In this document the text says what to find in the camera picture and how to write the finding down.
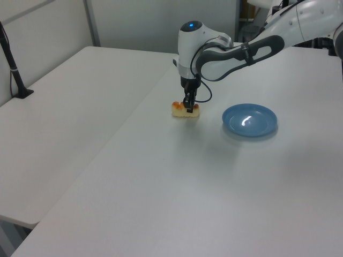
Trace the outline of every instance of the tabletop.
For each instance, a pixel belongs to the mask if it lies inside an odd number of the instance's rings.
[[[199,118],[172,117],[171,65],[13,256],[341,257],[340,59],[289,48],[208,85]],[[231,134],[239,103],[273,110],[277,131]]]
[[[87,47],[0,108],[0,218],[33,228],[167,71],[173,54]]]

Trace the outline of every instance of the food item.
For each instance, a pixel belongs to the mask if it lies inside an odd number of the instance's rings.
[[[187,112],[187,109],[184,107],[183,102],[174,102],[171,105],[171,109],[171,112],[175,117],[198,117],[200,114],[200,108],[198,104],[193,107],[193,112]]]

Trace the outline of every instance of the black stand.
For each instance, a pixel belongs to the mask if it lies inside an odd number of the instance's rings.
[[[17,65],[13,59],[10,45],[6,39],[4,27],[2,26],[1,22],[0,22],[0,43],[1,43],[2,49],[4,50],[7,62],[9,63],[14,80],[16,81],[17,86],[18,86],[18,94],[15,95],[14,97],[24,99],[27,96],[31,95],[33,93],[33,90],[27,89],[23,84]]]

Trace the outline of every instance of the blue plate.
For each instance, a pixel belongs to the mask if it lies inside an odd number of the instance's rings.
[[[245,137],[260,137],[273,132],[278,123],[270,109],[252,103],[228,108],[222,116],[224,125],[233,133]]]

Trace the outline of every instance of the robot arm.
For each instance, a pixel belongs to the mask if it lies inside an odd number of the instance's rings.
[[[215,40],[203,38],[208,28],[201,22],[197,23],[194,31],[180,31],[179,57],[174,64],[179,70],[181,86],[185,91],[185,107],[192,112],[201,77],[219,81],[236,70],[307,40],[332,38],[337,55],[343,59],[342,23],[343,0],[298,0],[275,13],[254,40],[236,48],[232,47],[231,39],[225,34],[211,31],[212,36],[217,34]],[[222,43],[223,38],[228,40],[228,45]]]

